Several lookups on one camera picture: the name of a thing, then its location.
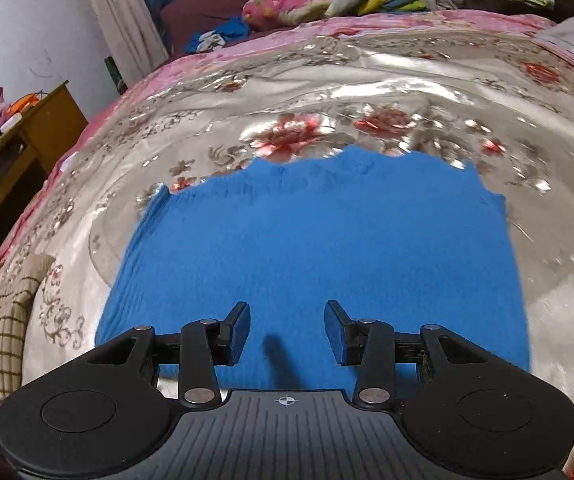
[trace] beige striped cloth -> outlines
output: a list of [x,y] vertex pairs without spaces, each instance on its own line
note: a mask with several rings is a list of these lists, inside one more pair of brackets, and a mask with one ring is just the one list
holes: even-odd
[[0,401],[20,388],[27,321],[53,260],[48,254],[28,256],[19,278],[0,290]]

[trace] bed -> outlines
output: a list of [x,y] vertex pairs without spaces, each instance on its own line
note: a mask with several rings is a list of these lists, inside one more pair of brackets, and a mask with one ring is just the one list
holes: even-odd
[[[183,23],[177,45],[230,16],[212,13],[211,0],[188,1],[191,10],[203,2],[199,21],[180,22],[174,9],[163,16]],[[182,192],[256,156],[288,162],[348,144],[403,153],[390,137],[346,125],[296,147],[240,139],[250,114],[331,114],[343,89],[347,102],[395,102],[418,115],[435,134],[429,153],[454,171],[473,160],[483,183],[507,197],[531,371],[574,401],[574,51],[547,39],[554,25],[476,10],[332,18],[182,57],[146,77],[86,128],[1,247],[0,286],[28,255],[55,257],[27,326],[22,381],[93,347],[122,254],[160,183]],[[385,91],[369,86],[383,81]],[[491,130],[491,150],[509,149],[522,166],[485,151]],[[174,396],[173,381],[160,388]]]

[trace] wooden cabinet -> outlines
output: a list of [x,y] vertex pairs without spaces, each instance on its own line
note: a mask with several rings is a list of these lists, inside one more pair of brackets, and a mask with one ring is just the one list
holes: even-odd
[[87,126],[66,85],[67,81],[0,136],[0,244]]

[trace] beige curtain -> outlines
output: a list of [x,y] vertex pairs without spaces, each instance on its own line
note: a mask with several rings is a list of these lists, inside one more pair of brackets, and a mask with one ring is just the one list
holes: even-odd
[[90,0],[114,61],[132,86],[168,58],[144,0]]

